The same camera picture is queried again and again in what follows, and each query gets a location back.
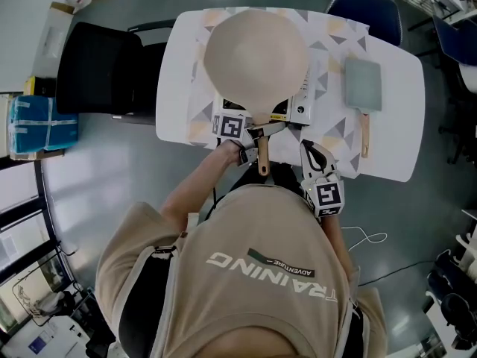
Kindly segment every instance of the wooden handle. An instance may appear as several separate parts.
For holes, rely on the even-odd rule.
[[[359,117],[361,123],[361,132],[363,134],[361,141],[361,157],[367,158],[367,153],[370,150],[370,116],[369,114],[361,113]]]
[[[257,141],[259,144],[259,173],[267,176],[270,173],[270,162],[268,160],[268,138],[263,136]]]

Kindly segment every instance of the white cable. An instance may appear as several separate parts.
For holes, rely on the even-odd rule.
[[[350,249],[348,249],[348,252],[351,251],[354,247],[357,247],[358,245],[360,245],[363,241],[368,241],[370,242],[371,244],[379,244],[380,242],[384,242],[387,238],[388,238],[388,234],[386,232],[379,232],[379,233],[373,233],[372,235],[367,235],[366,232],[364,232],[364,229],[361,228],[361,227],[341,227],[342,230],[350,230],[352,228],[358,228],[364,235],[364,239],[358,241],[356,244],[352,245]],[[380,240],[377,240],[377,241],[373,241],[371,240],[371,237],[375,237],[375,236],[383,236],[382,239]]]

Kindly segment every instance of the black strap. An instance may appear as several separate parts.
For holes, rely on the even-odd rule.
[[[130,358],[151,355],[172,256],[162,259],[154,255],[170,252],[171,249],[158,248],[149,256],[127,297],[119,322],[119,341]]]
[[[348,339],[344,347],[343,358],[356,358],[363,356],[363,326],[363,313],[357,306],[354,306],[353,316],[351,317],[350,331],[348,333]]]

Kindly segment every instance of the chair backrest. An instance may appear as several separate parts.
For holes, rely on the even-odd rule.
[[[477,66],[477,24],[464,20],[456,29],[437,16],[432,19],[442,52],[458,63]]]
[[[167,43],[158,43],[142,49],[133,100],[135,109],[138,108],[141,113],[154,115],[156,112],[157,81],[166,46]]]
[[[392,0],[332,0],[326,13],[367,24],[371,36],[395,46],[401,44],[401,19]]]
[[[477,24],[464,20],[458,29],[464,51],[465,65],[477,66]]]
[[[58,112],[129,113],[141,53],[135,34],[76,24],[58,70]]]

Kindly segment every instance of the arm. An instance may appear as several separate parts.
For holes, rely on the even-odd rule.
[[[189,213],[198,213],[228,166],[239,161],[240,148],[227,140],[220,144],[167,197],[160,214],[182,232]]]
[[[321,218],[321,227],[323,228],[323,232],[331,243],[338,260],[340,260],[341,266],[343,266],[343,269],[349,280],[354,272],[354,267],[348,249],[344,244],[338,216],[334,215]]]

